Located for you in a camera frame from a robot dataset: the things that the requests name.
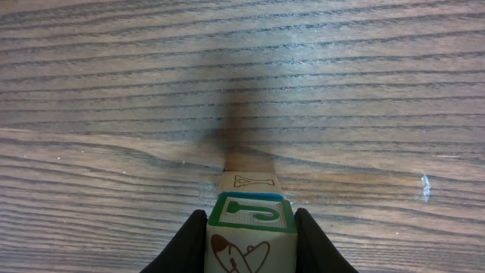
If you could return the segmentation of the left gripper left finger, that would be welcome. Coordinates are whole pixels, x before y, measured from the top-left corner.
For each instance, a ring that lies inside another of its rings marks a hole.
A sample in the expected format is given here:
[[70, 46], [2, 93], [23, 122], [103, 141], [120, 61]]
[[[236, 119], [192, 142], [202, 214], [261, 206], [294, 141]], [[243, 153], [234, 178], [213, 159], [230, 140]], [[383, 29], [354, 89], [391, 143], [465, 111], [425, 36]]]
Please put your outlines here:
[[203, 273], [207, 215], [195, 210], [169, 244], [140, 273]]

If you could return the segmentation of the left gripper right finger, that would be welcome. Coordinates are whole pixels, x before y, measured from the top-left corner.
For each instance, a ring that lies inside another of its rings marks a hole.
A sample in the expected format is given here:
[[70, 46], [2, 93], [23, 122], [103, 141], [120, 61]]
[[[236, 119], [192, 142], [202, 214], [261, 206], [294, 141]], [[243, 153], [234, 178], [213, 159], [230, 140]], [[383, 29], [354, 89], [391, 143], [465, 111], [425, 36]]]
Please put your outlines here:
[[358, 273], [332, 244], [308, 210], [295, 213], [296, 273]]

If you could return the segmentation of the wooden block airplane drawing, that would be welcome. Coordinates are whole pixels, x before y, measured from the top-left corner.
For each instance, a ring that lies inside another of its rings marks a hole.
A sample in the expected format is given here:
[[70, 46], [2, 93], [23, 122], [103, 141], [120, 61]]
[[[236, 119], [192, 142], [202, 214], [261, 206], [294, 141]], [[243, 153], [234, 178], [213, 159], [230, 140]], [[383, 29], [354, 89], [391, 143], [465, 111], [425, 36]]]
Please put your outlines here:
[[297, 238], [287, 200], [222, 193], [206, 226], [204, 272], [293, 273]]

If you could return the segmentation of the blue letter H block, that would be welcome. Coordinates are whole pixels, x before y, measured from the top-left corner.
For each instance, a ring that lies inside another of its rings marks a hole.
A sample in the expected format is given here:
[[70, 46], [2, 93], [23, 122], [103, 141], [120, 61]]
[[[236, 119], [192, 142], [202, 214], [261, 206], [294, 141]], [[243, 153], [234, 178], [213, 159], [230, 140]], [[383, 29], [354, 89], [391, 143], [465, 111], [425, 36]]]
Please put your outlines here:
[[277, 176], [264, 172], [225, 171], [221, 176], [217, 196], [223, 193], [283, 198]]

